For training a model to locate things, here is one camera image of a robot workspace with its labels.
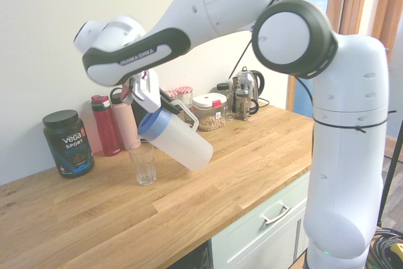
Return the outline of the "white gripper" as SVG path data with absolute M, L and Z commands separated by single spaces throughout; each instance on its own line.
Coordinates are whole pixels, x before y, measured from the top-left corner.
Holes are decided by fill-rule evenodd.
M 177 99 L 176 90 L 159 89 L 158 76 L 152 69 L 134 75 L 132 88 L 133 99 L 147 112 L 154 113 L 161 107 L 168 112 L 179 115 L 183 109 Z

